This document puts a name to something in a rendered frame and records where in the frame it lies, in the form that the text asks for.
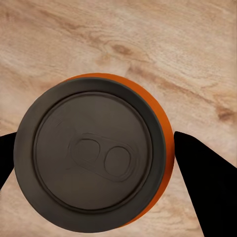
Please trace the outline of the can of soda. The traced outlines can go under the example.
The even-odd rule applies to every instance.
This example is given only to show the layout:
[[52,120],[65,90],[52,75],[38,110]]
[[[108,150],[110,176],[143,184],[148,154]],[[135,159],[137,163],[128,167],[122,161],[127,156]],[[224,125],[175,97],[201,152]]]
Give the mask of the can of soda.
[[166,190],[175,141],[158,101],[127,78],[89,73],[43,93],[16,133],[14,170],[29,204],[79,233],[126,226]]

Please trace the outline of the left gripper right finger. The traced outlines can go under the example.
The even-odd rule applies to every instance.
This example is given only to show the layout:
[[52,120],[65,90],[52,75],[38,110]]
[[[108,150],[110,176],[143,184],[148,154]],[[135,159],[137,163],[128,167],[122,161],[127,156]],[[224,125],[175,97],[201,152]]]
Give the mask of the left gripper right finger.
[[176,131],[174,141],[204,237],[237,237],[237,168],[191,135]]

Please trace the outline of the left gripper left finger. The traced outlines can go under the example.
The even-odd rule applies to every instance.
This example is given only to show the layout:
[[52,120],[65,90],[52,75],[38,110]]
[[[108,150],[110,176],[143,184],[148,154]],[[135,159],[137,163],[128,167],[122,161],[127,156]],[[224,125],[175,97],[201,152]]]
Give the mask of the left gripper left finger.
[[0,190],[14,168],[13,150],[16,133],[0,137]]

